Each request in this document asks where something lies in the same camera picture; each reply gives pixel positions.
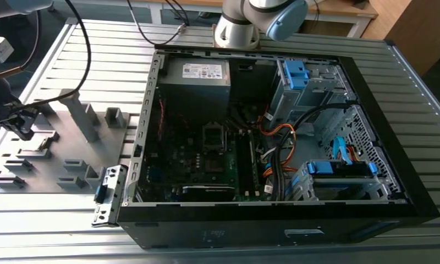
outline aluminum extrusion table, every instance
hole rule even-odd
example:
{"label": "aluminum extrusion table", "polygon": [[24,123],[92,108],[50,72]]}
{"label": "aluminum extrusion table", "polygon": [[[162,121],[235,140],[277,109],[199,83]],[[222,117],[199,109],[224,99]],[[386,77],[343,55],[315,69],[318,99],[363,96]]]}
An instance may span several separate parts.
{"label": "aluminum extrusion table", "polygon": [[[106,6],[127,6],[126,0],[74,0],[75,3],[82,4],[99,4]],[[212,5],[212,4],[186,4],[182,3],[184,10],[187,11],[198,11],[198,12],[211,12],[211,13],[222,13],[222,4]],[[144,1],[136,0],[132,1],[134,7],[143,7],[150,9],[151,19],[154,24],[163,24],[163,16],[162,11],[171,9],[171,6],[167,3],[156,2],[156,1]],[[371,14],[369,12],[361,12],[354,15],[349,14],[339,14],[339,10],[334,10],[334,14],[327,14],[327,11],[323,12],[317,17],[317,13],[310,13],[306,17],[306,20],[315,21],[317,18],[319,21],[326,22],[337,22],[337,23],[347,23],[353,24],[353,28],[347,34],[349,37],[362,37],[362,34],[366,31],[366,28],[374,18],[377,18],[378,14]]]}
{"label": "aluminum extrusion table", "polygon": [[[94,63],[80,99],[95,111],[120,107],[131,114],[122,163],[132,150],[138,115],[154,48],[132,23],[87,20]],[[148,37],[167,40],[176,26],[143,24]],[[207,27],[190,27],[175,45],[211,46]],[[285,42],[265,36],[270,51],[354,57],[410,159],[440,210],[440,105],[398,49],[383,41],[295,35]],[[86,67],[82,30],[66,24],[20,99],[32,102],[75,88]],[[55,103],[56,109],[64,105]],[[0,131],[0,147],[7,136]],[[94,196],[76,194],[0,194],[0,261],[48,263],[440,263],[440,218],[397,229],[361,244],[144,251],[122,228],[92,228]]]}

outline cable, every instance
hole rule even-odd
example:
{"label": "cable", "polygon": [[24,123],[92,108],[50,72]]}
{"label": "cable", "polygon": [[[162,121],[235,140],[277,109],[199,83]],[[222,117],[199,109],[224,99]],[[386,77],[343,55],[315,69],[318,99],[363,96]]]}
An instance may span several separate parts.
{"label": "cable", "polygon": [[163,122],[164,122],[164,105],[162,99],[159,100],[160,108],[162,108],[162,116],[160,116],[160,126],[159,126],[159,141],[162,140],[162,131],[163,131]]}
{"label": "cable", "polygon": [[350,151],[351,157],[354,157],[353,161],[361,161],[358,154],[355,152],[355,146],[349,146],[347,150]]}
{"label": "cable", "polygon": [[318,5],[317,0],[314,0],[314,2],[315,2],[315,5],[317,5],[317,15],[315,15],[315,20],[314,20],[314,25],[313,25],[309,33],[311,33],[315,30],[317,25],[318,25],[318,21],[321,20],[321,5]]}
{"label": "cable", "polygon": [[184,12],[184,15],[186,17],[182,16],[182,13],[179,12],[179,10],[176,9],[176,7],[174,6],[174,4],[168,1],[168,0],[164,0],[164,2],[167,2],[167,4],[171,6],[171,13],[174,13],[174,15],[183,20],[183,22],[188,25],[188,18],[187,18],[187,14]]}
{"label": "cable", "polygon": [[178,2],[178,0],[174,0],[174,2],[179,6],[179,8],[182,9],[182,11],[184,13],[184,16],[186,16],[186,25],[191,26],[188,13],[186,12],[186,10],[184,10],[183,6],[180,5],[180,3]]}
{"label": "cable", "polygon": [[[317,106],[313,109],[310,109],[302,116],[301,118],[297,120],[295,124],[294,124],[294,131],[297,131],[299,129],[299,127],[302,126],[302,124],[319,112],[322,112],[323,110],[327,109],[347,109],[350,108],[353,105],[355,105],[355,102],[349,102],[349,103],[330,103],[330,104],[325,104],[322,106]],[[291,133],[286,133],[281,139],[279,144],[277,145],[277,150],[281,150],[283,145],[286,144],[287,138],[290,137]],[[282,168],[282,164],[281,164],[281,151],[275,151],[274,155],[273,155],[273,160],[274,162],[271,163],[273,165],[273,174],[274,174],[274,178],[278,178],[278,186],[274,186],[274,189],[279,188],[279,195],[278,198],[281,201],[283,201],[285,199],[285,193],[282,192],[285,190],[285,176],[283,176],[283,168]]]}
{"label": "cable", "polygon": [[138,29],[139,29],[139,32],[140,32],[143,38],[146,39],[146,41],[147,41],[148,43],[151,43],[152,45],[166,45],[166,44],[168,44],[168,43],[175,39],[175,37],[183,32],[183,30],[184,30],[184,28],[186,28],[186,24],[183,24],[183,25],[179,26],[175,35],[172,35],[172,37],[171,37],[166,42],[163,42],[163,43],[155,43],[154,41],[151,41],[151,40],[147,38],[146,33],[144,33],[144,31],[142,30],[142,27],[140,27],[140,24],[139,24],[138,18],[135,17],[135,13],[134,13],[134,8],[132,8],[131,0],[127,0],[127,4],[130,5],[130,11],[131,11],[131,15],[132,15],[134,23],[135,23],[135,25],[136,25],[136,27],[138,27]]}
{"label": "cable", "polygon": [[83,74],[83,77],[82,77],[82,80],[80,80],[79,85],[76,86],[76,88],[72,91],[70,91],[68,93],[66,93],[63,95],[59,95],[58,97],[54,97],[51,99],[46,99],[43,101],[34,102],[34,103],[30,103],[30,104],[27,104],[24,106],[18,107],[18,108],[14,109],[14,113],[19,112],[20,110],[23,110],[26,108],[31,108],[31,107],[38,107],[38,106],[46,105],[47,103],[59,101],[60,99],[64,99],[64,98],[72,96],[74,94],[76,94],[79,92],[83,84],[86,83],[86,80],[87,80],[87,77],[88,77],[88,73],[90,73],[90,68],[91,68],[91,44],[90,44],[90,37],[88,37],[87,28],[86,28],[86,25],[83,23],[83,20],[82,20],[79,11],[76,10],[76,8],[75,8],[71,0],[66,0],[66,2],[67,2],[67,5],[68,5],[68,7],[71,8],[71,10],[74,12],[74,15],[76,17],[76,20],[79,21],[79,24],[80,24],[80,27],[82,27],[83,36],[86,38],[86,45],[87,45],[87,67],[86,67],[86,72]]}
{"label": "cable", "polygon": [[[285,167],[283,169],[285,169],[286,172],[298,172],[298,171],[299,171],[299,169],[293,168],[293,167]],[[267,178],[267,177],[271,176],[271,175],[273,175],[273,170],[270,170],[270,171],[263,175],[263,177]]]}
{"label": "cable", "polygon": [[35,58],[35,55],[36,55],[38,46],[39,46],[40,39],[42,39],[40,36],[42,36],[42,12],[38,10],[36,11],[36,40],[35,40],[35,46],[32,48],[30,57],[22,66],[0,72],[0,79],[14,76],[15,74],[23,72],[28,68],[28,66]]}

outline white sticker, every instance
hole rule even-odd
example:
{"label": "white sticker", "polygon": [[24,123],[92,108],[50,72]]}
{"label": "white sticker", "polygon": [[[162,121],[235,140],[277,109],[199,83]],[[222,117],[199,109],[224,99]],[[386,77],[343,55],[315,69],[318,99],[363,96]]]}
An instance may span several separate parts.
{"label": "white sticker", "polygon": [[273,186],[265,185],[265,193],[271,194],[273,193]]}
{"label": "white sticker", "polygon": [[271,121],[274,116],[269,112],[266,112],[265,117]]}
{"label": "white sticker", "polygon": [[183,78],[223,79],[222,65],[187,63],[183,65]]}

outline wire bundle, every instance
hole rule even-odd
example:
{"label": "wire bundle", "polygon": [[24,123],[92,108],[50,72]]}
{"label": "wire bundle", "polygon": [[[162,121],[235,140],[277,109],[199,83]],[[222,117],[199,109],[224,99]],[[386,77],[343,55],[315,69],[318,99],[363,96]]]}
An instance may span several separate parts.
{"label": "wire bundle", "polygon": [[271,158],[271,169],[273,169],[273,175],[274,175],[274,189],[273,189],[273,200],[283,201],[285,200],[285,188],[286,188],[286,179],[283,172],[286,169],[283,168],[283,163],[281,162],[281,149],[283,148],[289,137],[291,134],[295,135],[295,131],[299,129],[299,127],[306,123],[306,121],[314,117],[318,113],[321,113],[326,109],[347,109],[357,103],[349,102],[349,103],[330,103],[322,106],[317,106],[313,109],[310,109],[297,120],[294,126],[286,126],[294,133],[287,133],[283,135],[279,144],[277,145],[277,149],[273,154]]}
{"label": "wire bundle", "polygon": [[[290,133],[293,133],[293,135],[294,135],[294,145],[293,145],[291,152],[289,153],[287,159],[282,162],[282,166],[285,167],[285,171],[287,171],[287,172],[297,172],[298,171],[297,168],[287,167],[287,164],[293,160],[293,156],[294,156],[294,152],[295,152],[295,145],[297,145],[297,133],[295,133],[294,126],[291,124],[281,124],[281,125],[277,126],[277,128],[273,131],[266,131],[265,128],[263,128],[263,125],[262,125],[263,119],[265,119],[265,115],[262,115],[262,117],[259,118],[258,124],[259,124],[259,130],[262,131],[263,135],[266,135],[266,136],[274,136],[274,135],[277,135],[279,133],[279,131],[282,129],[290,128]],[[265,171],[263,177],[269,177],[271,175],[273,175],[273,167],[270,167]]]}
{"label": "wire bundle", "polygon": [[[350,156],[351,160],[353,161],[361,161],[359,156],[355,152],[355,147],[354,146],[347,146],[346,149],[347,149],[347,152],[351,154],[351,156]],[[341,157],[342,157],[342,153],[339,152],[338,153],[338,160],[341,160]]]}

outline black wire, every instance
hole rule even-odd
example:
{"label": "black wire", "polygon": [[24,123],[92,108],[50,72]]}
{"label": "black wire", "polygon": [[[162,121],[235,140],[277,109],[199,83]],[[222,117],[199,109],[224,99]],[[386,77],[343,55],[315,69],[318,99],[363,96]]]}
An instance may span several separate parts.
{"label": "black wire", "polygon": [[[302,124],[319,112],[322,112],[326,109],[347,109],[350,108],[353,105],[355,105],[355,102],[349,102],[349,103],[330,103],[330,104],[325,104],[322,106],[317,106],[313,109],[310,109],[302,116],[301,118],[297,120],[295,124],[294,124],[294,130],[297,131],[299,129],[299,127],[302,126]],[[279,144],[277,145],[277,150],[274,151],[274,162],[273,162],[273,173],[274,173],[274,178],[278,178],[278,186],[274,186],[274,189],[279,188],[279,199],[281,201],[285,200],[285,174],[283,174],[283,169],[282,169],[282,162],[281,162],[281,150],[283,148],[283,145],[287,142],[289,137],[291,136],[291,133],[287,132],[282,139]]]}
{"label": "black wire", "polygon": [[187,20],[187,18],[184,18],[184,17],[182,16],[182,13],[180,13],[179,10],[176,9],[176,7],[172,5],[172,3],[171,3],[168,0],[164,0],[164,2],[167,2],[167,4],[171,6],[171,9],[170,9],[171,13],[174,13],[174,15],[175,15],[180,20],[183,20],[183,22],[188,25],[188,20]]}
{"label": "black wire", "polygon": [[26,108],[31,108],[31,107],[38,107],[38,106],[46,105],[47,103],[59,101],[60,99],[64,99],[64,98],[72,96],[74,94],[78,93],[78,91],[80,90],[83,84],[86,83],[86,80],[87,80],[87,77],[88,77],[88,73],[90,73],[90,68],[91,68],[91,44],[90,44],[90,37],[88,37],[87,28],[86,28],[86,25],[83,23],[83,20],[82,20],[79,11],[76,10],[76,8],[75,8],[75,6],[74,6],[74,4],[72,4],[72,2],[70,0],[66,0],[66,2],[67,2],[67,5],[68,5],[68,7],[71,8],[71,10],[74,12],[74,15],[76,17],[76,20],[79,21],[79,24],[80,24],[80,27],[82,27],[83,36],[86,38],[86,45],[87,45],[87,67],[86,67],[86,72],[83,74],[83,77],[82,77],[82,80],[80,80],[79,85],[76,86],[76,88],[71,92],[66,93],[64,95],[59,95],[58,97],[54,97],[51,99],[39,101],[39,102],[35,102],[35,103],[30,103],[30,104],[27,104],[24,106],[20,106],[20,107],[18,107],[14,110],[15,113],[19,112],[20,110],[26,109]]}
{"label": "black wire", "polygon": [[31,55],[28,57],[28,60],[26,61],[26,63],[22,65],[22,70],[26,70],[26,68],[28,68],[34,58],[35,58],[35,55],[36,55],[36,51],[38,51],[38,46],[39,46],[39,43],[40,43],[40,39],[42,39],[42,31],[43,31],[43,28],[42,28],[42,12],[40,10],[36,11],[36,41],[35,41],[35,46],[32,48],[32,52],[31,52]]}
{"label": "black wire", "polygon": [[14,76],[15,74],[23,72],[28,68],[30,64],[32,63],[32,60],[35,59],[35,56],[36,56],[40,39],[42,39],[42,37],[40,37],[42,36],[42,24],[43,24],[42,12],[40,12],[40,10],[38,10],[36,11],[36,40],[35,40],[35,46],[32,48],[30,57],[19,68],[14,68],[14,69],[10,69],[10,70],[6,70],[4,72],[2,72],[0,79]]}
{"label": "black wire", "polygon": [[179,8],[182,9],[183,13],[184,13],[184,16],[186,16],[186,25],[191,25],[190,23],[190,17],[188,17],[188,13],[186,12],[183,6],[180,5],[180,3],[178,2],[178,0],[174,0],[175,4],[179,6]]}
{"label": "black wire", "polygon": [[[271,162],[271,164],[275,163],[275,155],[271,155],[270,162]],[[279,181],[278,174],[274,173],[273,174],[273,194],[271,194],[271,200],[273,201],[279,200],[279,184],[278,184],[278,181]]]}
{"label": "black wire", "polygon": [[313,25],[309,33],[311,33],[315,30],[317,25],[318,25],[318,21],[321,20],[321,5],[318,5],[317,0],[314,0],[314,2],[315,2],[315,5],[317,5],[317,15],[315,15],[314,25]]}
{"label": "black wire", "polygon": [[136,27],[138,27],[138,29],[139,29],[139,32],[140,32],[143,38],[147,40],[147,42],[151,43],[152,45],[166,45],[166,44],[168,44],[168,43],[175,39],[175,37],[179,35],[180,30],[176,31],[175,35],[174,35],[174,36],[172,36],[166,42],[163,42],[163,43],[155,43],[155,42],[152,42],[152,41],[147,38],[147,36],[146,36],[146,34],[144,34],[144,31],[143,31],[142,28],[140,28],[139,21],[138,21],[138,19],[136,19],[136,17],[135,17],[135,13],[134,13],[134,8],[132,8],[131,0],[127,0],[127,4],[130,5],[130,11],[131,11],[131,15],[132,15],[134,23],[135,23],[135,25],[136,25]]}

